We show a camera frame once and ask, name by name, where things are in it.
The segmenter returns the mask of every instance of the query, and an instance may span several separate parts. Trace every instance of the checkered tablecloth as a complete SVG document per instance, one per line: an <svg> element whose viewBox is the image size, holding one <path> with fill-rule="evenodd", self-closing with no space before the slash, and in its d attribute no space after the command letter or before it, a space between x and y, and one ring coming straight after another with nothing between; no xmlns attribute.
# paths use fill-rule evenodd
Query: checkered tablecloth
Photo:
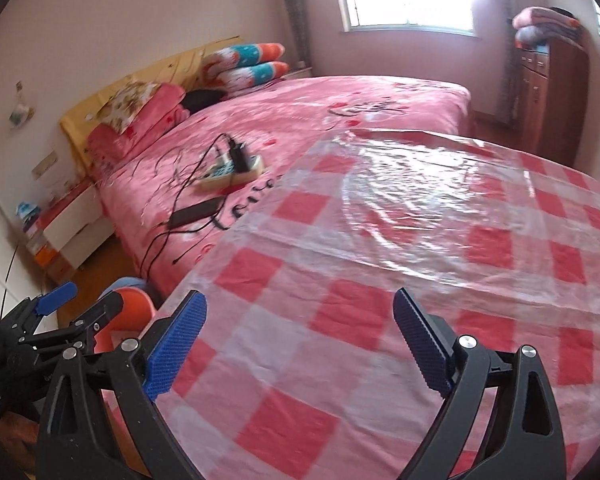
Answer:
<svg viewBox="0 0 600 480"><path fill-rule="evenodd" d="M600 444L600 184L476 140L338 131L160 311L208 300L157 402L206 478L396 478L442 403L392 318L402 286L456 333L538 349L577 472Z"/></svg>

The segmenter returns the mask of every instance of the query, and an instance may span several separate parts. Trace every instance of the wall outlet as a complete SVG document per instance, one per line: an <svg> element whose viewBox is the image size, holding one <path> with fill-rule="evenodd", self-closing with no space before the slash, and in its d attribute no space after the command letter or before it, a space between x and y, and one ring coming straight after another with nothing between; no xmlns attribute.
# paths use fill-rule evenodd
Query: wall outlet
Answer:
<svg viewBox="0 0 600 480"><path fill-rule="evenodd" d="M49 153L43 158L38 165L31 170L33 179L37 180L43 176L56 162L58 161L58 154L56 152Z"/></svg>

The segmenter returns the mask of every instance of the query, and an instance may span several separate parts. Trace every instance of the black charger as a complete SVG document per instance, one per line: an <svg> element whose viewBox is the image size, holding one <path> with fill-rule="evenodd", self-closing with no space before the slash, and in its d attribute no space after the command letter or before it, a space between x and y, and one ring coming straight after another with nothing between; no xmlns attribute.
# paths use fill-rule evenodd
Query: black charger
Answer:
<svg viewBox="0 0 600 480"><path fill-rule="evenodd" d="M235 173L247 173L251 170L249 167L249 153L247 152L247 144L245 142L235 142L229 140L229 156L234 162Z"/></svg>

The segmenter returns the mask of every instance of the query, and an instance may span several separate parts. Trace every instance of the metal screw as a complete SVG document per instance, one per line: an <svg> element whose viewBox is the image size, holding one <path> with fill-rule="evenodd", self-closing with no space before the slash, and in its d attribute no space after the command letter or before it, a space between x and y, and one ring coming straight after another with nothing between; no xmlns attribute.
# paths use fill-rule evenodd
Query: metal screw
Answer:
<svg viewBox="0 0 600 480"><path fill-rule="evenodd" d="M138 349L139 346L140 343L138 343L138 339L125 339L120 345L120 348L125 352L133 352Z"/></svg>
<svg viewBox="0 0 600 480"><path fill-rule="evenodd" d="M536 354L538 354L538 352L536 352L536 349L530 345L524 345L522 347L522 353L527 357L536 357Z"/></svg>
<svg viewBox="0 0 600 480"><path fill-rule="evenodd" d="M62 352L62 357L69 360L69 359L73 359L74 357L76 357L78 355L78 351L71 347L71 348L66 348L64 350L64 352Z"/></svg>
<svg viewBox="0 0 600 480"><path fill-rule="evenodd" d="M475 337L470 335L461 335L458 338L458 342L463 348L475 348L475 346L478 344L478 342L475 340Z"/></svg>

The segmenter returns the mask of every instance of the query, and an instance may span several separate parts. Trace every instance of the yellow headboard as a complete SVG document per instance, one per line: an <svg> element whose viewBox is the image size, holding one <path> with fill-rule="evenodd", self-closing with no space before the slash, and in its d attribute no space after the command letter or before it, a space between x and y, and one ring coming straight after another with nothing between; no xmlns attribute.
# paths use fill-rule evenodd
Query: yellow headboard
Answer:
<svg viewBox="0 0 600 480"><path fill-rule="evenodd" d="M74 156L78 158L77 162L84 165L85 169L89 171L91 157L87 149L87 136L98 124L95 119L96 114L130 80L172 82L182 86L186 91L193 90L200 86L198 69L203 57L226 46L241 42L240 36L234 36L167 57L143 70L123 77L75 105L60 119L60 128L69 137L69 141L74 147Z"/></svg>

